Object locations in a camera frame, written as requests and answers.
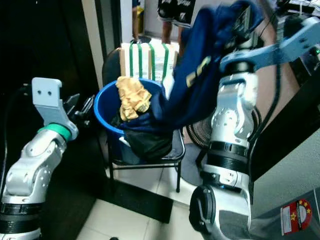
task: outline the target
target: red sticker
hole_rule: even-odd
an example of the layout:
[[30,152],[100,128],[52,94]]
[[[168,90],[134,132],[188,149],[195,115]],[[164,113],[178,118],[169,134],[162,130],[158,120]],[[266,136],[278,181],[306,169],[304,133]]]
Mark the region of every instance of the red sticker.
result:
[[306,229],[311,221],[312,209],[310,203],[301,199],[283,206],[281,214],[281,233],[287,235]]

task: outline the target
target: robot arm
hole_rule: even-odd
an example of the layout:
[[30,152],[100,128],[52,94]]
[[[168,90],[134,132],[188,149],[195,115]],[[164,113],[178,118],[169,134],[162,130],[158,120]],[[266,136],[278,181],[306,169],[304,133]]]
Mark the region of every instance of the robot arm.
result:
[[245,42],[222,58],[223,77],[211,120],[210,150],[202,167],[202,185],[193,192],[190,202],[190,223],[205,240],[251,239],[248,138],[254,131],[251,114],[258,91],[255,71],[293,61],[318,42],[320,21],[311,17],[302,20],[298,32],[279,47],[251,50]]
[[45,127],[22,149],[9,169],[0,209],[1,240],[36,240],[41,237],[40,213],[51,175],[61,161],[67,141],[78,135],[60,99],[61,82],[34,78],[32,98]]

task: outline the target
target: white wall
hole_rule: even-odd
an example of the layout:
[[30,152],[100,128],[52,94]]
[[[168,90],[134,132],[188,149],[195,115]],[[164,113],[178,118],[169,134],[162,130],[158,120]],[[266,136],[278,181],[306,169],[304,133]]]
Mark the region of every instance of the white wall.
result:
[[255,181],[252,216],[257,217],[318,187],[320,129]]
[[86,29],[93,57],[99,89],[102,88],[102,66],[104,64],[95,0],[82,0]]
[[122,42],[129,43],[132,37],[132,0],[120,0]]

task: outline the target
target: yellow crumpled paper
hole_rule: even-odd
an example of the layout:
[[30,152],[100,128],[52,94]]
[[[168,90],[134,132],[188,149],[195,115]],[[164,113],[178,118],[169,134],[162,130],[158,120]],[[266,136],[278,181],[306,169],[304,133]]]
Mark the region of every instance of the yellow crumpled paper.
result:
[[137,112],[145,113],[150,106],[151,93],[137,78],[120,76],[116,81],[121,100],[120,117],[123,121],[136,119]]

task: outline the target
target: blue plastic bucket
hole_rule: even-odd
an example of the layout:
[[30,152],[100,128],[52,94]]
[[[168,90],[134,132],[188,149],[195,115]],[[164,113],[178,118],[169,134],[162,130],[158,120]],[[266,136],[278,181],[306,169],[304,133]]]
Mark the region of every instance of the blue plastic bucket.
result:
[[[152,95],[161,91],[161,85],[155,81],[140,79],[140,82]],[[124,137],[124,131],[110,125],[120,106],[118,88],[116,81],[113,81],[96,95],[93,107],[94,114],[107,131],[108,144],[111,147],[113,157],[129,164],[138,164],[140,160],[133,154],[131,148],[119,141],[119,138]]]

